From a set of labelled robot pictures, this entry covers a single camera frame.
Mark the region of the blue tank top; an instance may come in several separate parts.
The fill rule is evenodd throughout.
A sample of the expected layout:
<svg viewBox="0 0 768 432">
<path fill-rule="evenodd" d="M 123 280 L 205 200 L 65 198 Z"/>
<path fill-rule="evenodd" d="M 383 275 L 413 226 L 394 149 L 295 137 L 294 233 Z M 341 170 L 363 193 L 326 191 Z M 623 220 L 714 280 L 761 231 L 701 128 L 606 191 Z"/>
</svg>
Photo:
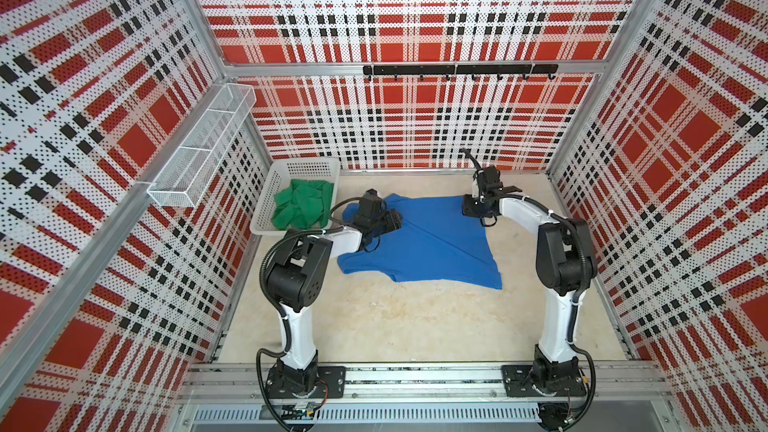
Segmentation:
<svg viewBox="0 0 768 432">
<path fill-rule="evenodd" d="M 337 259 L 345 274 L 380 272 L 398 283 L 448 280 L 500 290 L 502 277 L 485 228 L 462 214 L 462 198 L 408 198 L 391 194 L 402 226 L 375 239 L 366 251 Z"/>
</svg>

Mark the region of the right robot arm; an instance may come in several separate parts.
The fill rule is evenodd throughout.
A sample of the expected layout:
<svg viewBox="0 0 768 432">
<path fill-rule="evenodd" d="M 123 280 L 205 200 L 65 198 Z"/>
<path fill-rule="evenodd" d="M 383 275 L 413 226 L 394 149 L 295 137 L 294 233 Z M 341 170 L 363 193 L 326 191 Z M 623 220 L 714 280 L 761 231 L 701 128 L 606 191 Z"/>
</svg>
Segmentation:
<svg viewBox="0 0 768 432">
<path fill-rule="evenodd" d="M 536 238 L 535 270 L 546 289 L 542 336 L 534 364 L 546 378 L 578 371 L 575 344 L 578 315 L 596 275 L 594 246 L 583 220 L 561 216 L 515 186 L 505 186 L 494 166 L 473 163 L 472 192 L 462 199 L 462 214 L 484 227 L 510 219 Z"/>
</svg>

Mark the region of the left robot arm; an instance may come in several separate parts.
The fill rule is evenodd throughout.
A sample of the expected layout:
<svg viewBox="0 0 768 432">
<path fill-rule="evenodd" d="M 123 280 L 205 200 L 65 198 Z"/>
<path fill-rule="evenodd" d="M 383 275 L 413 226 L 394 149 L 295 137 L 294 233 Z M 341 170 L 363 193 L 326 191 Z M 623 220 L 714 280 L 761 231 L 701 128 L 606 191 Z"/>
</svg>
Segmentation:
<svg viewBox="0 0 768 432">
<path fill-rule="evenodd" d="M 353 201 L 357 209 L 349 221 L 331 217 L 330 228 L 286 232 L 260 266 L 261 291 L 282 324 L 282 350 L 262 353 L 289 370 L 306 372 L 317 364 L 311 306 L 320 295 L 330 260 L 373 251 L 384 235 L 403 225 L 402 214 L 373 189 Z"/>
</svg>

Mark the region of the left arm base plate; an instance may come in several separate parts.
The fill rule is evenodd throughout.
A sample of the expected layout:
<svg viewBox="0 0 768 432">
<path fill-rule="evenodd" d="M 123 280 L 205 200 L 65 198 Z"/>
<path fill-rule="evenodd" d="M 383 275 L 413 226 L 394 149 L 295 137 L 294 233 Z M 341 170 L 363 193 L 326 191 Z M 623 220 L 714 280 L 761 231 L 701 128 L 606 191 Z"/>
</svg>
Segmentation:
<svg viewBox="0 0 768 432">
<path fill-rule="evenodd" d="M 278 362 L 269 370 L 265 389 L 270 399 L 341 398 L 346 372 L 344 366 L 311 365 L 299 370 Z"/>
</svg>

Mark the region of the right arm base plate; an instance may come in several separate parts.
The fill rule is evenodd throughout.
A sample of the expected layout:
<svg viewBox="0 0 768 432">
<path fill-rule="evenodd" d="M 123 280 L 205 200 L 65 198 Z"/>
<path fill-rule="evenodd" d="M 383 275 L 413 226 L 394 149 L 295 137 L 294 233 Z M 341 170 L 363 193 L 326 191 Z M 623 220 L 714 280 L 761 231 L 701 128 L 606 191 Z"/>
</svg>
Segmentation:
<svg viewBox="0 0 768 432">
<path fill-rule="evenodd" d="M 512 398 L 585 397 L 580 369 L 572 364 L 508 364 L 501 367 L 502 385 Z"/>
</svg>

